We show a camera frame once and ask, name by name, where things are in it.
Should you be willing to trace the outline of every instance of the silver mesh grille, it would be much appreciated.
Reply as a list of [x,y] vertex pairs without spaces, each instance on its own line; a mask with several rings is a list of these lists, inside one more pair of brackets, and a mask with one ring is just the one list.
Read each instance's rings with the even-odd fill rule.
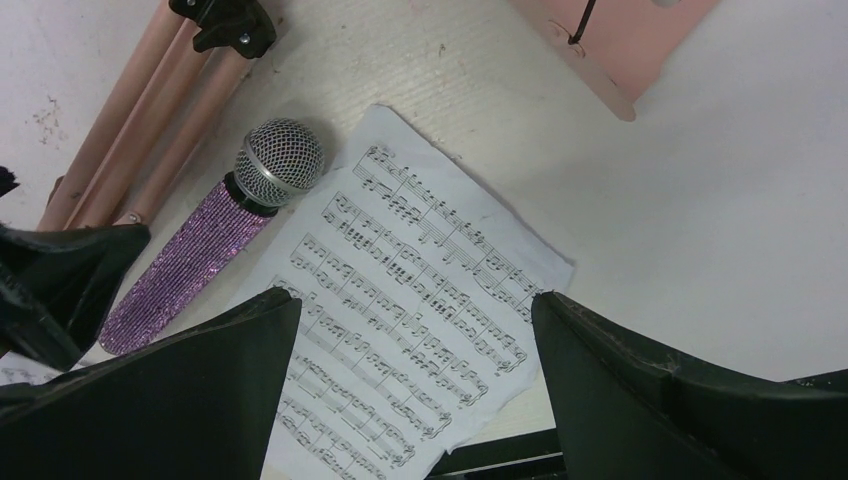
[[253,129],[245,142],[267,172],[251,161],[245,148],[236,159],[236,182],[244,193],[263,205],[285,205],[294,196],[291,190],[309,190],[324,170],[321,144],[308,128],[295,120],[269,120]]

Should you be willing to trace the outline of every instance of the table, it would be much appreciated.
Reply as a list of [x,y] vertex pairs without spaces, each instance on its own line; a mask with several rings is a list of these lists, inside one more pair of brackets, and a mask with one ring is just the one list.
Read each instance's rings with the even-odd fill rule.
[[[143,25],[136,24],[144,22],[121,17],[118,7],[97,11],[106,3],[86,12],[108,14],[140,34]],[[47,8],[37,5],[31,8]],[[506,1],[285,2],[288,33],[256,64],[199,149],[152,225],[155,238],[124,290],[232,167],[252,126],[275,116],[310,119],[334,151],[369,104],[383,103],[575,261],[572,298],[743,373],[786,380],[844,368],[848,11],[840,6],[837,0],[723,2],[673,55],[663,78],[637,103],[640,117],[627,124]],[[122,8],[138,13],[153,5]],[[74,22],[66,27],[77,33],[80,24],[96,23]],[[49,147],[38,150],[54,162],[60,160],[51,142],[69,162],[134,45],[111,24],[88,33],[96,40],[90,43],[109,48],[117,39],[126,48],[113,49],[112,58],[80,60],[81,66],[67,60],[39,67],[69,72],[62,90],[85,97],[72,140],[49,136]],[[44,34],[51,45],[59,45],[58,35]],[[93,55],[92,47],[74,51]],[[27,60],[11,62],[25,79],[33,75],[21,70]],[[101,78],[103,88],[73,83],[98,63],[108,74],[87,75]],[[59,105],[73,101],[51,98]],[[9,127],[11,114],[5,115]],[[21,148],[15,140],[7,146],[16,155],[25,153]],[[39,173],[42,191],[9,198],[43,202],[47,178],[52,186],[54,173],[65,168],[51,165]],[[223,308],[285,228],[286,216],[166,333]],[[539,378],[475,441],[552,426]],[[281,478],[273,471],[265,476]]]

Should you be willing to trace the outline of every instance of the black clamp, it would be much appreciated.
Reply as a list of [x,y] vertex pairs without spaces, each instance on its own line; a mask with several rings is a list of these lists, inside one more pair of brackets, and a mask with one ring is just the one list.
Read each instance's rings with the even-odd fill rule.
[[274,23],[256,0],[169,0],[168,5],[200,27],[194,36],[198,53],[229,46],[244,58],[259,58],[277,40]]

